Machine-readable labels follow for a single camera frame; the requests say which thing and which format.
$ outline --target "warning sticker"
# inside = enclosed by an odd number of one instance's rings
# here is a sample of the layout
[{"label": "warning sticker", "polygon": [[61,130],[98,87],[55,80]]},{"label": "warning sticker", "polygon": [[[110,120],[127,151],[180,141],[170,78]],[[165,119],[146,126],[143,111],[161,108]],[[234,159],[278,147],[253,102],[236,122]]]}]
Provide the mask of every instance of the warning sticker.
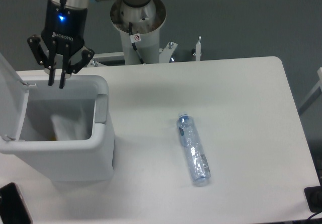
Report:
[{"label": "warning sticker", "polygon": [[136,43],[141,41],[141,36],[140,34],[133,34],[133,35],[130,35],[130,39],[131,39],[131,43]]}]

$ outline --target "white table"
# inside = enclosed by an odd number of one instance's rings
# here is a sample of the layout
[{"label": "white table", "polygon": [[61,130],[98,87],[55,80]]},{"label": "white table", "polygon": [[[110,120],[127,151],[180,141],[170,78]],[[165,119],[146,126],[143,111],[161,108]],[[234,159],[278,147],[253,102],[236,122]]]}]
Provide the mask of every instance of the white table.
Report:
[{"label": "white table", "polygon": [[[319,181],[278,58],[80,73],[109,84],[115,174],[109,182],[51,182],[15,156],[0,155],[0,185],[19,184],[35,224],[262,223],[312,214],[303,190]],[[183,110],[195,118],[208,159],[205,187],[192,185],[179,142]]]}]

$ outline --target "black cable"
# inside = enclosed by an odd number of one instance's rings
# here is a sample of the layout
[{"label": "black cable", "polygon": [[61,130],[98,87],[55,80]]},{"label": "black cable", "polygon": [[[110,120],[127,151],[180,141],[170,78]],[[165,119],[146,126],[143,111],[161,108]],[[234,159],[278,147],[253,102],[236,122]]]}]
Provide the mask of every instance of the black cable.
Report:
[{"label": "black cable", "polygon": [[[129,35],[130,36],[133,35],[132,26],[133,26],[133,24],[131,22],[129,22]],[[141,64],[145,64],[143,59],[142,59],[142,56],[140,55],[139,51],[136,48],[135,42],[132,43],[132,47],[135,50],[137,56],[139,57],[139,60],[140,60]]]},{"label": "black cable", "polygon": [[315,217],[316,215],[319,215],[320,213],[322,213],[322,210],[314,213],[313,215],[311,215],[308,219],[306,219],[304,224],[308,224],[312,217]]}]

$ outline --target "metal frame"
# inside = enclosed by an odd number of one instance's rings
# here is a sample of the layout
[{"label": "metal frame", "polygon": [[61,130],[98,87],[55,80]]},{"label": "metal frame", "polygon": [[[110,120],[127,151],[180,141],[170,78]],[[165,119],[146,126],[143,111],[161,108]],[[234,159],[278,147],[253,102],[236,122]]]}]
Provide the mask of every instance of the metal frame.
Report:
[{"label": "metal frame", "polygon": [[314,87],[308,92],[308,94],[302,100],[297,112],[301,116],[312,103],[322,94],[322,68],[317,71],[319,76],[319,81],[314,85]]}]

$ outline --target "black device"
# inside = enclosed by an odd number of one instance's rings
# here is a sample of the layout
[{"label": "black device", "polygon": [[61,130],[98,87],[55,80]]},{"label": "black device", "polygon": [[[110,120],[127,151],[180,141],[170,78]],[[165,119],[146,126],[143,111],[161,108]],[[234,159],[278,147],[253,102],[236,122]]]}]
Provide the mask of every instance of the black device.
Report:
[{"label": "black device", "polygon": [[31,224],[32,220],[15,183],[0,188],[0,217],[4,224]]},{"label": "black device", "polygon": [[[65,79],[72,73],[78,73],[94,56],[94,51],[85,47],[83,38],[87,8],[66,7],[66,3],[67,0],[59,0],[59,3],[48,0],[44,30],[41,35],[33,35],[27,39],[37,63],[43,65],[49,73],[49,86],[54,83],[55,56],[63,56],[59,84],[61,89],[65,85]],[[41,39],[49,51],[48,56],[40,45]],[[82,50],[82,59],[71,64],[70,58],[79,50]]]}]

